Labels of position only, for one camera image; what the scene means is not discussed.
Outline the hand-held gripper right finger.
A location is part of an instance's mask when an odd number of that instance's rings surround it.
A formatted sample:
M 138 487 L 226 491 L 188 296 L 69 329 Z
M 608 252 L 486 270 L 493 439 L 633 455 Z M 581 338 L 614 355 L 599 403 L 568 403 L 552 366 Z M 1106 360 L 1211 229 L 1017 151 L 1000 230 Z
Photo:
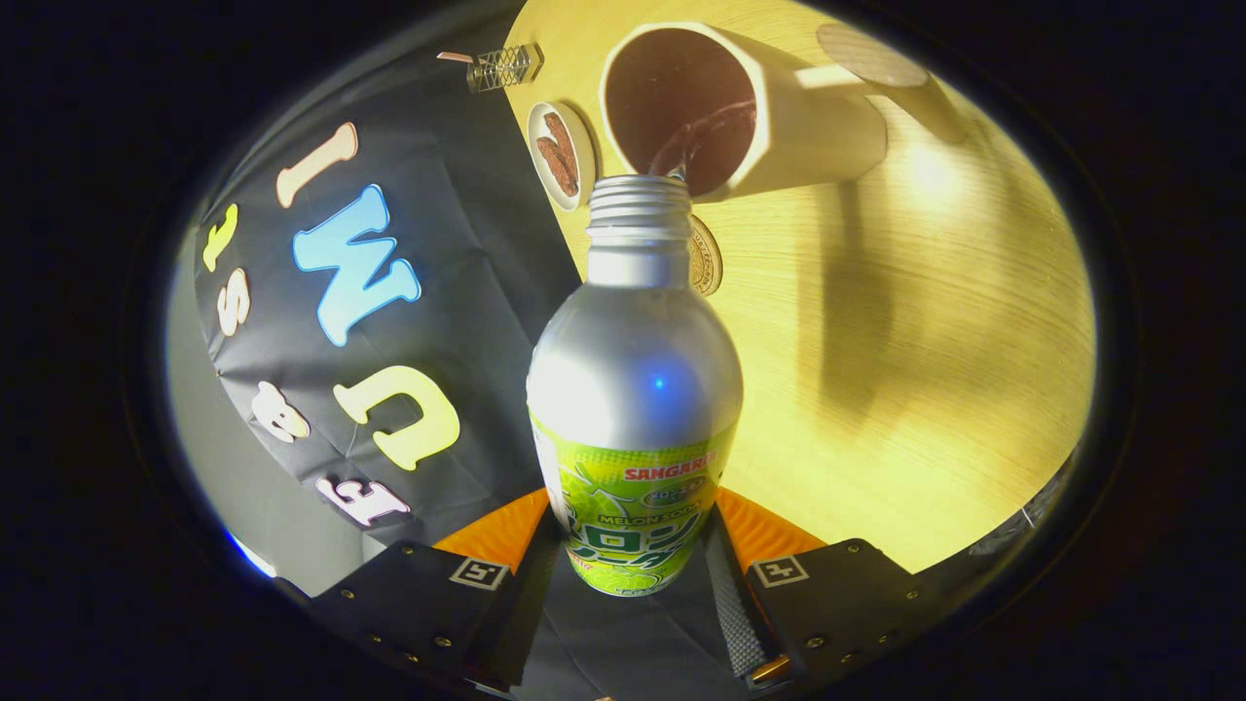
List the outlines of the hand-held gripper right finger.
M 751 695 L 840 684 L 952 613 L 944 586 L 871 542 L 826 544 L 725 488 L 706 519 L 705 563 L 731 671 Z

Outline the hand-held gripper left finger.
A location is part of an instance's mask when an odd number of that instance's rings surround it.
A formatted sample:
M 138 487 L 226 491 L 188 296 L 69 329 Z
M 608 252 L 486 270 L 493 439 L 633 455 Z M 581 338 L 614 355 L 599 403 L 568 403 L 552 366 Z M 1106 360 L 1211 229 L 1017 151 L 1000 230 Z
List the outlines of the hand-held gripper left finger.
M 292 598 L 384 664 L 507 695 L 525 681 L 559 535 L 541 488 L 435 544 L 386 535 L 323 593 Z

